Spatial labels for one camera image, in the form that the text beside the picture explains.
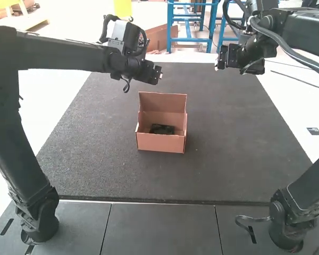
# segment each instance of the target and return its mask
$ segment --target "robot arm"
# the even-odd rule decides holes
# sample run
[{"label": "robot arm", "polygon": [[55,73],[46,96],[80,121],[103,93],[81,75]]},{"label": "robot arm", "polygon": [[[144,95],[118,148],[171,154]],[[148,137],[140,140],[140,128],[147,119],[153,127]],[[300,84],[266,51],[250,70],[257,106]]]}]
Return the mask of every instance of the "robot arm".
[{"label": "robot arm", "polygon": [[319,10],[314,8],[276,8],[269,2],[258,8],[255,0],[248,0],[245,10],[248,26],[239,38],[239,44],[222,45],[217,63],[218,69],[233,67],[240,73],[263,74],[264,59],[276,57],[276,48],[281,48],[293,59],[319,73],[319,64],[296,53],[292,48],[302,49],[319,56]]},{"label": "robot arm", "polygon": [[145,60],[148,41],[138,26],[119,20],[114,39],[90,44],[42,37],[35,33],[0,27],[0,172],[21,218],[21,239],[27,244],[48,241],[58,229],[55,209],[59,197],[41,170],[27,140],[19,115],[18,70],[74,69],[110,73],[112,79],[131,79],[156,85],[161,67]]},{"label": "robot arm", "polygon": [[[319,10],[314,8],[278,8],[273,1],[238,0],[245,12],[248,26],[239,44],[222,45],[218,56],[218,69],[233,67],[240,73],[263,74],[264,58],[275,57],[278,45],[293,59],[319,73],[319,64],[292,48],[319,56]],[[225,14],[229,24],[234,24]],[[271,198],[270,215],[253,219],[270,220],[269,234],[280,248],[296,252],[302,247],[306,233],[316,226],[319,217],[319,159],[296,181],[278,189]]]}]

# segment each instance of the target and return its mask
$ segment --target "cable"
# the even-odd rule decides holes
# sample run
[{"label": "cable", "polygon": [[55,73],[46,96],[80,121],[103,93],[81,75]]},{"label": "cable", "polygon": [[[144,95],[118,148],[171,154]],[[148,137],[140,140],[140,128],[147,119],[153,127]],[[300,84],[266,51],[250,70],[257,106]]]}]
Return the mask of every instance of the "cable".
[{"label": "cable", "polygon": [[310,86],[312,86],[312,87],[315,87],[315,88],[318,88],[318,89],[319,89],[319,86],[317,86],[317,85],[313,85],[313,84],[311,84],[311,83],[308,83],[308,82],[303,81],[303,80],[300,80],[300,79],[298,79],[298,78],[295,78],[295,77],[289,76],[289,75],[287,75],[287,74],[279,73],[279,72],[277,72],[277,71],[273,71],[273,70],[271,70],[271,72],[272,72],[272,73],[279,74],[279,75],[286,76],[286,77],[288,77],[288,78],[294,79],[294,80],[296,80],[296,81],[300,81],[300,82],[302,82],[302,83],[304,83],[304,84],[307,84],[307,85],[310,85]]},{"label": "cable", "polygon": [[257,18],[251,16],[249,17],[249,22],[251,27],[258,31],[259,33],[262,33],[265,36],[268,36],[270,38],[272,38],[274,41],[276,41],[280,47],[282,48],[282,50],[289,55],[291,58],[293,58],[294,60],[298,61],[299,63],[306,65],[308,67],[310,67],[311,69],[313,69],[314,71],[316,71],[319,74],[319,63],[315,62],[312,59],[309,59],[307,57],[304,57],[302,55],[300,55],[299,53],[295,52],[286,42],[285,40],[279,36],[278,34],[261,27],[258,23],[257,23]]},{"label": "cable", "polygon": [[254,65],[255,63],[261,61],[263,58],[259,58],[255,61],[250,62],[249,64],[247,64],[244,68],[242,68],[240,70],[240,74],[243,75],[252,65]]},{"label": "cable", "polygon": [[131,81],[131,78],[125,79],[125,78],[121,77],[121,79],[127,82],[127,84],[126,84],[126,85],[124,86],[124,88],[123,88],[123,92],[124,92],[124,93],[128,93],[129,90],[130,90],[130,81]]},{"label": "cable", "polygon": [[244,224],[240,223],[239,220],[244,219],[244,220],[248,220],[249,222],[269,222],[271,220],[271,217],[264,217],[264,218],[252,218],[249,216],[245,216],[245,215],[238,215],[235,217],[235,224],[238,225],[239,227],[243,228],[244,230],[246,230],[250,235],[252,235],[251,230],[249,229],[249,227],[245,226]]},{"label": "cable", "polygon": [[275,64],[280,64],[280,65],[288,65],[288,66],[293,66],[293,67],[297,67],[297,68],[302,68],[302,69],[306,69],[306,70],[312,70],[314,71],[313,69],[311,68],[307,68],[307,67],[303,67],[303,66],[298,66],[298,65],[291,65],[291,64],[286,64],[286,63],[281,63],[281,62],[276,62],[276,61],[271,61],[271,60],[266,60],[266,62],[271,62],[271,63],[275,63]]},{"label": "cable", "polygon": [[100,43],[106,43],[108,41],[108,38],[106,38],[107,35],[107,25],[110,21],[116,21],[116,20],[120,20],[120,18],[118,18],[115,15],[112,14],[108,14],[106,16],[104,16],[104,22],[103,22],[103,32],[102,35],[100,36],[99,42]]},{"label": "cable", "polygon": [[225,20],[227,20],[228,24],[230,26],[233,26],[237,29],[240,29],[240,30],[245,30],[246,28],[235,23],[234,21],[231,20],[231,18],[228,16],[228,4],[229,4],[229,1],[230,0],[224,0],[223,2],[223,5],[222,5],[222,11],[223,11],[223,16],[225,18]]},{"label": "cable", "polygon": [[213,45],[217,48],[217,45],[214,43],[214,40],[212,39],[212,43],[213,43]]}]

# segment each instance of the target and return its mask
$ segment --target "blue metal frame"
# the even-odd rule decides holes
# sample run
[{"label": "blue metal frame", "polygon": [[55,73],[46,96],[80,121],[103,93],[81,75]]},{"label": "blue metal frame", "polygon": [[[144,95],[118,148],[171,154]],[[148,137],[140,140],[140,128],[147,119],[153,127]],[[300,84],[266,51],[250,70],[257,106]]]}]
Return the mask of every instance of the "blue metal frame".
[{"label": "blue metal frame", "polygon": [[[245,23],[245,16],[243,15],[242,18],[232,18],[232,20],[240,20],[242,21],[242,25],[244,25]],[[221,18],[221,26],[220,26],[220,34],[219,34],[219,42],[217,43],[217,49],[216,49],[216,52],[219,53],[220,52],[220,48],[221,48],[221,45],[223,44],[224,41],[238,41],[239,40],[239,37],[240,37],[240,32],[238,29],[234,28],[233,26],[230,26],[230,28],[233,30],[234,34],[235,34],[235,37],[224,37],[224,29],[225,29],[225,26],[226,26],[226,20],[225,20],[225,17],[224,15],[222,15],[222,18]]]},{"label": "blue metal frame", "polygon": [[[177,3],[174,0],[167,0],[167,42],[166,51],[171,53],[171,43],[174,41],[191,41],[196,43],[207,43],[207,53],[211,52],[213,43],[213,34],[215,30],[215,20],[217,6],[220,0],[212,0],[211,3],[206,3],[206,0],[202,0],[202,3]],[[174,5],[183,5],[185,14],[174,14]],[[187,5],[194,6],[194,13],[188,13]],[[192,38],[190,31],[190,21],[198,21],[200,23],[200,31],[203,31],[204,16],[206,6],[211,5],[211,20],[209,22],[209,38]],[[202,6],[201,14],[197,14],[197,7]],[[187,37],[186,38],[171,38],[171,27],[174,21],[184,21],[186,25]]]}]

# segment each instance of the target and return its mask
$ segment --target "white floor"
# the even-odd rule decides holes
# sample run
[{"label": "white floor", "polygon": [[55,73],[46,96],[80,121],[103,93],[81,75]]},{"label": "white floor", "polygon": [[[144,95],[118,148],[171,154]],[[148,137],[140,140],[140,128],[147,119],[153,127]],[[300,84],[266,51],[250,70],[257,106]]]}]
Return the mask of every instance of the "white floor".
[{"label": "white floor", "polygon": [[[171,55],[149,55],[147,58],[160,62],[194,61],[212,64],[216,55],[177,52]],[[281,53],[271,60],[301,66]],[[258,76],[305,153],[314,162],[319,157],[319,135],[311,135],[306,128],[319,128],[319,89],[275,74],[270,70],[317,86],[319,86],[319,75],[312,70],[267,62],[266,73]],[[24,98],[21,102],[20,114],[35,154],[38,153],[89,74],[82,71],[60,70],[29,70],[19,73],[20,94]],[[9,202],[6,183],[0,175],[0,216]]]}]

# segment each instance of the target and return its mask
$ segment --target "black mat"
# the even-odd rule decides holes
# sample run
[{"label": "black mat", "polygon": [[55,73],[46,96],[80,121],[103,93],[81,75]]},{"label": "black mat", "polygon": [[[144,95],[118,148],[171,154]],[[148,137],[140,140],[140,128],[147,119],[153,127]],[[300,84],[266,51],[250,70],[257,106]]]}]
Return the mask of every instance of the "black mat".
[{"label": "black mat", "polygon": [[114,204],[101,255],[222,255],[214,206]]},{"label": "black mat", "polygon": [[[310,165],[255,76],[161,66],[159,85],[133,81],[128,94],[90,75],[38,155],[62,197],[268,202]],[[137,150],[138,91],[188,94],[184,155]]]},{"label": "black mat", "polygon": [[11,202],[0,218],[0,255],[99,255],[110,208],[109,203],[60,202],[58,232],[45,244],[32,246],[20,239],[20,219]]},{"label": "black mat", "polygon": [[[288,255],[290,252],[279,249],[268,233],[270,222],[248,223],[254,231],[256,244],[250,235],[234,222],[236,215],[247,215],[254,218],[268,216],[266,207],[216,206],[223,255]],[[298,255],[311,255],[319,246],[319,218],[317,227],[309,231],[304,239],[303,249]]]}]

